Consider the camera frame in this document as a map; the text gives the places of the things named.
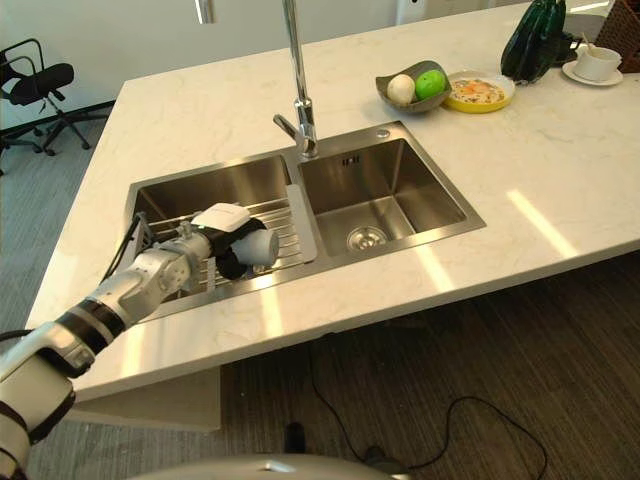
office chair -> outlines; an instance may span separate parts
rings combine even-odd
[[[26,56],[21,55],[12,60],[7,60],[6,53],[9,50],[13,50],[21,45],[26,43],[33,42],[38,47],[38,53],[40,56],[40,70],[36,70],[36,65],[33,60]],[[27,61],[31,66],[31,75],[25,75],[19,72],[16,72],[13,68],[11,68],[11,64],[18,62],[20,60]],[[17,78],[18,82],[11,88],[11,91],[6,92],[2,89],[5,83],[7,83],[10,79]],[[53,95],[59,101],[65,99],[64,95],[62,95],[58,88],[64,87],[65,85],[69,85],[73,81],[73,67],[68,63],[58,63],[56,65],[52,65],[50,67],[45,68],[44,60],[42,57],[42,47],[40,42],[35,38],[29,38],[24,40],[23,42],[16,43],[4,50],[0,50],[0,98],[8,99],[13,105],[29,105],[31,103],[35,103],[37,101],[42,100],[43,102],[48,103],[53,107],[56,112],[56,116],[58,120],[49,128],[47,128],[47,137],[42,144],[42,146],[38,145],[35,142],[30,142],[28,140],[19,140],[17,137],[24,135],[26,132],[31,130],[31,128],[25,128],[24,131],[19,130],[18,132],[13,132],[9,135],[5,135],[2,137],[1,141],[5,148],[11,145],[31,145],[33,150],[37,153],[42,150],[49,156],[55,155],[55,152],[49,148],[51,142],[53,142],[60,132],[64,130],[66,127],[69,127],[73,130],[78,138],[82,141],[82,148],[85,150],[91,148],[89,142],[82,136],[82,134],[78,131],[76,126],[74,125],[77,122],[85,122],[88,120],[99,120],[107,118],[108,115],[88,115],[86,113],[80,114],[67,114],[60,110],[56,106],[55,103],[49,98],[49,95]],[[41,132],[38,129],[34,130],[34,133],[38,135]]]

faucet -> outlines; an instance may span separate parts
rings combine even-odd
[[[307,95],[307,82],[304,76],[304,63],[302,61],[302,48],[298,38],[298,16],[296,14],[296,0],[282,0],[284,9],[284,20],[289,33],[289,43],[291,46],[291,58],[296,74],[296,85],[298,98],[293,102],[298,112],[300,130],[279,113],[273,116],[273,121],[285,131],[300,147],[300,153],[305,159],[311,159],[318,155],[318,140],[316,138],[316,127],[313,123],[313,108],[311,99]]]

stainless steel sink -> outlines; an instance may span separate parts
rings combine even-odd
[[[318,151],[301,162],[290,147],[132,185],[127,222],[145,211],[160,237],[227,202],[280,238],[273,268],[229,282],[204,263],[200,288],[167,299],[149,319],[485,225],[400,122],[320,140]]]
[[[466,218],[462,207],[403,138],[306,162],[300,170],[331,256],[359,252]]]

white egg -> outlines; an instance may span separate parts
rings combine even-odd
[[[409,75],[401,73],[391,79],[387,85],[387,96],[398,105],[409,105],[416,91],[416,84]]]

power cord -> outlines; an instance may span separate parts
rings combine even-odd
[[[32,330],[9,330],[8,332],[2,332],[0,333],[0,342],[11,340],[12,338],[21,338],[31,332]]]
[[[122,261],[122,257],[124,256],[124,252],[127,250],[127,245],[129,245],[129,242],[133,240],[133,232],[136,231],[136,228],[138,227],[138,224],[141,221],[143,222],[143,224],[146,224],[147,217],[144,212],[138,212],[133,216],[133,220],[131,220],[131,224],[129,225],[127,232],[124,234],[124,237],[122,238],[122,242],[120,242],[120,246],[118,247],[118,250],[113,256],[113,259],[111,260],[111,263],[109,264],[109,267],[107,268],[107,271],[102,277],[102,280],[100,283],[104,282],[107,278],[113,275],[113,273],[116,271],[116,269],[120,265],[120,262]]]
[[[314,366],[313,366],[313,352],[311,350],[311,343],[307,344],[307,353],[308,353],[308,356],[309,356],[309,370],[310,370],[310,373],[311,373],[311,375],[310,375],[311,376],[311,386],[313,387],[313,391],[314,391],[316,397],[318,397],[318,399],[322,403],[324,403],[325,406],[329,409],[329,411],[333,414],[334,418],[338,422],[338,425],[340,426],[340,429],[342,430],[342,434],[344,436],[344,439],[347,442],[347,446],[349,447],[349,450],[351,450],[351,453],[353,454],[353,456],[356,457],[358,459],[358,461],[364,462],[364,458],[362,456],[358,455],[358,452],[353,447],[353,443],[351,443],[351,438],[349,437],[349,433],[347,432],[347,429],[344,426],[344,422],[340,418],[340,415],[338,414],[337,410],[329,402],[329,400],[327,400],[326,397],[322,393],[320,393],[320,390],[318,389],[318,386],[316,384],[316,378],[315,378],[315,369],[314,369]],[[489,407],[491,410],[496,412],[502,419],[506,420],[509,424],[511,424],[512,426],[516,427],[518,430],[523,432],[527,437],[529,437],[536,444],[536,446],[542,452],[542,458],[543,458],[542,467],[540,468],[540,472],[536,476],[536,480],[541,480],[542,477],[544,476],[545,472],[547,471],[547,465],[549,464],[549,456],[547,454],[546,448],[544,448],[544,445],[542,445],[542,442],[540,442],[540,440],[538,440],[529,430],[527,430],[525,427],[520,425],[518,422],[516,422],[513,418],[511,418],[509,415],[504,413],[502,410],[500,410],[494,404],[492,404],[491,402],[489,402],[487,400],[483,400],[480,397],[476,397],[474,395],[464,395],[464,396],[458,397],[458,398],[454,399],[449,404],[449,407],[447,408],[447,415],[446,415],[446,422],[445,422],[444,441],[442,442],[443,443],[442,448],[440,448],[438,453],[436,453],[433,457],[431,457],[430,459],[428,459],[428,460],[426,460],[424,462],[416,463],[414,465],[410,465],[407,468],[409,470],[420,470],[422,468],[429,467],[429,466],[433,465],[434,463],[436,463],[438,460],[440,460],[445,455],[445,453],[449,449],[449,444],[450,444],[450,440],[451,440],[451,416],[453,414],[453,410],[456,408],[456,406],[460,405],[461,403],[469,402],[469,401],[480,403],[480,404],[482,404],[482,405],[484,405],[486,407]]]

